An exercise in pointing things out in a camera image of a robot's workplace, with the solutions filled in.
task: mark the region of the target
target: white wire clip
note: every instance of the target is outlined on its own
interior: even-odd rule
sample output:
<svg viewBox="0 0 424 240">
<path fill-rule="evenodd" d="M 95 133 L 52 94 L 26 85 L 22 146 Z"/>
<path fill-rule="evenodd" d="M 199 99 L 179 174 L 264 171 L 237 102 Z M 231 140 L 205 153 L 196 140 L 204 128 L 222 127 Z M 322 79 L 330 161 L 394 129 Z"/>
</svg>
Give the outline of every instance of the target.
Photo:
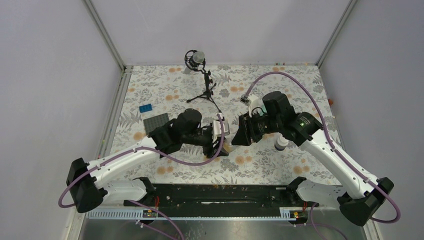
<svg viewBox="0 0 424 240">
<path fill-rule="evenodd" d="M 100 165 L 101 165 L 101 163 L 98 163 L 98 164 L 95 165 L 97 167 L 97 170 L 101 170 L 102 169 L 102 166 L 100 166 Z"/>
</svg>

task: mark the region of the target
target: floral tablecloth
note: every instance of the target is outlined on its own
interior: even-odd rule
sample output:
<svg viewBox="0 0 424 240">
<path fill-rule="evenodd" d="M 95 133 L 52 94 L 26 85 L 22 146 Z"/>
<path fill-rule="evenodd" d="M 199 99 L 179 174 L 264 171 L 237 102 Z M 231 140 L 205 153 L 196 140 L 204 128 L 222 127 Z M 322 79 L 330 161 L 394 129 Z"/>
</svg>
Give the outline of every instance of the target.
<svg viewBox="0 0 424 240">
<path fill-rule="evenodd" d="M 217 83 L 213 99 L 228 121 L 232 135 L 238 129 L 238 116 L 248 110 L 247 106 L 239 102 L 240 96 L 258 76 L 271 71 L 282 71 L 298 79 L 311 92 L 325 116 L 330 134 L 339 142 L 316 66 L 208 65 L 206 69 L 211 71 L 211 78 Z M 134 66 L 111 153 L 129 147 L 146 136 L 143 119 L 163 113 L 168 113 L 169 119 L 176 118 L 187 108 L 201 112 L 203 124 L 209 124 L 217 118 L 215 106 L 207 100 L 197 99 L 186 103 L 187 99 L 201 94 L 205 84 L 200 72 L 185 74 L 184 70 L 185 66 L 174 65 Z M 262 98 L 272 91 L 286 94 L 297 112 L 309 112 L 319 119 L 308 96 L 282 75 L 263 78 L 252 93 Z M 146 104 L 151 104 L 153 110 L 140 113 L 139 106 Z M 148 177 L 153 183 L 281 185 L 303 176 L 317 183 L 340 184 L 319 161 L 293 143 L 284 151 L 276 151 L 274 141 L 277 137 L 277 134 L 266 134 L 260 142 L 249 147 L 233 149 L 225 145 L 227 150 L 232 151 L 230 155 L 219 157 L 204 166 L 187 166 L 161 158 L 128 170 L 118 179 Z M 202 147 L 192 145 L 183 145 L 172 156 L 193 163 L 206 160 Z"/>
</svg>

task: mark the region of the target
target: microphone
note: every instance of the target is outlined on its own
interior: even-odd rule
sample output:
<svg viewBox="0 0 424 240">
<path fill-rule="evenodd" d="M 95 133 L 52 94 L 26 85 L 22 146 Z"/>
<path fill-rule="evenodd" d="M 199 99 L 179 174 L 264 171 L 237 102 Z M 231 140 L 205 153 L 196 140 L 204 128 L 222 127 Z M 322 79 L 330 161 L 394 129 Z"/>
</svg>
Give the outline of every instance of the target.
<svg viewBox="0 0 424 240">
<path fill-rule="evenodd" d="M 205 71 L 205 53 L 197 50 L 190 50 L 184 56 L 185 70 L 184 74 L 189 74 L 191 71 L 204 72 Z"/>
</svg>

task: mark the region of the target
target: microphone stand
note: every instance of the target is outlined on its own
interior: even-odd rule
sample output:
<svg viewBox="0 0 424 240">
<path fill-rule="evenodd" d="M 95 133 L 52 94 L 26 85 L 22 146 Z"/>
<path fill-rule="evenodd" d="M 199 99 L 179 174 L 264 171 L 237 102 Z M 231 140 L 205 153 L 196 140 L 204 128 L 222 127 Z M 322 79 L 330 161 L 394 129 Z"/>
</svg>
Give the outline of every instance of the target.
<svg viewBox="0 0 424 240">
<path fill-rule="evenodd" d="M 187 55 L 189 53 L 193 53 L 194 54 L 195 52 L 197 52 L 197 51 L 196 50 L 190 50 L 190 51 L 188 51 L 185 54 L 185 57 L 184 57 L 184 59 L 185 59 L 185 65 L 188 67 L 188 69 L 190 69 L 192 71 L 195 71 L 195 72 L 201 72 L 203 74 L 203 76 L 204 76 L 204 86 L 206 87 L 206 91 L 204 91 L 202 94 L 200 94 L 198 96 L 193 97 L 192 99 L 187 100 L 186 102 L 187 103 L 190 103 L 191 101 L 193 101 L 195 99 L 205 99 L 205 100 L 208 100 L 208 101 L 212 102 L 215 105 L 215 107 L 218 109 L 218 112 L 219 113 L 222 113 L 222 111 L 220 110 L 220 108 L 215 103 L 214 99 L 212 99 L 212 95 L 214 95 L 213 89 L 214 89 L 214 87 L 217 84 L 216 83 L 213 84 L 214 82 L 209 77 L 211 75 L 211 71 L 209 70 L 209 71 L 206 72 L 206 70 L 205 70 L 206 61 L 203 60 L 203 62 L 201 63 L 201 65 L 202 65 L 202 68 L 201 69 L 198 69 L 199 64 L 194 64 L 194 65 L 191 65 L 190 64 L 193 56 L 192 57 L 188 57 Z"/>
<path fill-rule="evenodd" d="M 215 105 L 215 107 L 218 109 L 219 113 L 222 113 L 220 108 L 217 106 L 214 99 L 212 98 L 212 95 L 214 95 L 213 89 L 217 84 L 215 83 L 211 88 L 209 88 L 209 85 L 214 83 L 212 81 L 212 79 L 209 78 L 209 76 L 211 75 L 211 71 L 206 72 L 206 71 L 201 70 L 201 72 L 203 73 L 203 76 L 204 76 L 204 85 L 206 87 L 206 91 L 204 91 L 202 94 L 200 94 L 198 96 L 193 97 L 192 99 L 187 100 L 186 102 L 190 103 L 191 101 L 193 101 L 195 99 L 206 99 L 206 100 L 212 102 Z"/>
</svg>

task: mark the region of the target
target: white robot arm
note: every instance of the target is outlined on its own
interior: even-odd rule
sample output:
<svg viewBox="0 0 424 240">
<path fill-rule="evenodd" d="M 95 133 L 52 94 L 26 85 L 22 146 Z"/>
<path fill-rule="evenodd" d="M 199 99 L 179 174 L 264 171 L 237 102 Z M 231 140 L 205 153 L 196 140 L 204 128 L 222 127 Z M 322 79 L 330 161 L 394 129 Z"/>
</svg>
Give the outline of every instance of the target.
<svg viewBox="0 0 424 240">
<path fill-rule="evenodd" d="M 183 144 L 192 144 L 202 146 L 203 154 L 208 158 L 228 156 L 228 152 L 219 148 L 221 139 L 218 137 L 228 135 L 230 128 L 222 113 L 219 113 L 219 117 L 222 119 L 223 129 L 218 120 L 201 127 L 202 115 L 200 112 L 187 109 L 177 118 L 156 128 L 147 137 L 124 150 L 87 163 L 82 158 L 74 160 L 66 184 L 69 186 L 78 177 L 85 174 L 69 189 L 77 211 L 85 213 L 100 204 L 122 204 L 124 200 L 140 201 L 145 199 L 146 202 L 150 202 L 149 198 L 153 196 L 149 195 L 149 192 L 154 192 L 154 188 L 148 178 L 114 179 L 138 165 L 158 160 L 162 157 L 159 152 L 169 155 L 179 151 Z M 205 163 L 207 162 L 187 164 L 196 166 Z"/>
<path fill-rule="evenodd" d="M 342 184 L 325 185 L 298 177 L 287 188 L 305 202 L 340 209 L 352 223 L 363 226 L 383 204 L 385 198 L 368 182 L 379 186 L 387 194 L 393 183 L 388 178 L 377 178 L 353 160 L 335 141 L 334 148 L 328 143 L 322 124 L 310 113 L 295 113 L 287 96 L 279 91 L 268 93 L 263 98 L 266 113 L 254 111 L 259 99 L 250 95 L 241 99 L 249 106 L 249 112 L 239 116 L 239 130 L 232 140 L 233 145 L 249 146 L 258 142 L 263 134 L 281 133 L 275 148 L 282 151 L 289 141 L 318 159 Z M 335 152 L 340 152 L 347 161 L 359 170 L 367 180 L 363 180 Z"/>
</svg>

